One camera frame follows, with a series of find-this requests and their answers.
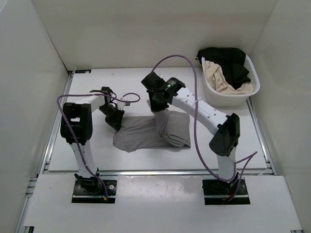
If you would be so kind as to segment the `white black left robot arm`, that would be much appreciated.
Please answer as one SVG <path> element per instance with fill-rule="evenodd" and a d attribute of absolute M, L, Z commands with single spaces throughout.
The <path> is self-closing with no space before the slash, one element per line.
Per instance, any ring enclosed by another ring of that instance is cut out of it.
<path fill-rule="evenodd" d="M 60 111 L 62 114 L 60 134 L 70 145 L 78 165 L 75 178 L 78 184 L 96 195 L 108 197 L 108 190 L 100 178 L 99 169 L 93 160 L 90 139 L 93 133 L 92 113 L 100 110 L 105 115 L 105 122 L 114 130 L 119 131 L 124 115 L 124 101 L 113 102 L 117 95 L 109 88 L 92 90 L 79 102 L 66 102 Z"/>

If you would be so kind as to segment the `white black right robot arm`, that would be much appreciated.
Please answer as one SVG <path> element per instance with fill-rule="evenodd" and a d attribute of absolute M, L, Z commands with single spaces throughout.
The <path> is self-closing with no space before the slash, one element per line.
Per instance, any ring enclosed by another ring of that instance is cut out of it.
<path fill-rule="evenodd" d="M 177 78 L 163 80 L 155 72 L 149 73 L 141 82 L 149 95 L 153 111 L 164 110 L 169 105 L 175 106 L 200 122 L 213 135 L 209 147 L 217 156 L 219 181 L 218 188 L 224 194 L 236 188 L 236 147 L 240 137 L 240 118 L 236 114 L 227 115 L 199 100 L 197 93 L 192 93 Z"/>

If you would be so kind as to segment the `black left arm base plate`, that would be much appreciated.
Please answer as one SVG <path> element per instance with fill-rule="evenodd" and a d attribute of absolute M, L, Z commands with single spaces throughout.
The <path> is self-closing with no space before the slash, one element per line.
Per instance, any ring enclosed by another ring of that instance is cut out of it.
<path fill-rule="evenodd" d="M 78 181 L 75 181 L 72 203 L 100 203 L 114 204 L 117 192 L 117 180 L 104 180 L 107 188 L 107 198 L 105 197 L 104 188 L 97 188 L 93 191 L 86 190 L 80 186 Z"/>

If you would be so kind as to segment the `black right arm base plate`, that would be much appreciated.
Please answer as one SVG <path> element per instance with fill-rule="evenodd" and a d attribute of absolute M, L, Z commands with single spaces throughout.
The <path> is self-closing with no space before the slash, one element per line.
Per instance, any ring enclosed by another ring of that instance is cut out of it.
<path fill-rule="evenodd" d="M 205 205 L 249 205 L 250 199 L 245 179 L 233 184 L 219 180 L 202 180 Z"/>

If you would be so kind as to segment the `grey trousers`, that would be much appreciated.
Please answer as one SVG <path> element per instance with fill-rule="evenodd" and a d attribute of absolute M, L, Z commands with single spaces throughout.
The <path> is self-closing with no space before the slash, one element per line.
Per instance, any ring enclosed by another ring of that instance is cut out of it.
<path fill-rule="evenodd" d="M 163 110 L 152 116 L 129 116 L 113 136 L 113 146 L 133 152 L 139 149 L 191 147 L 190 116 Z"/>

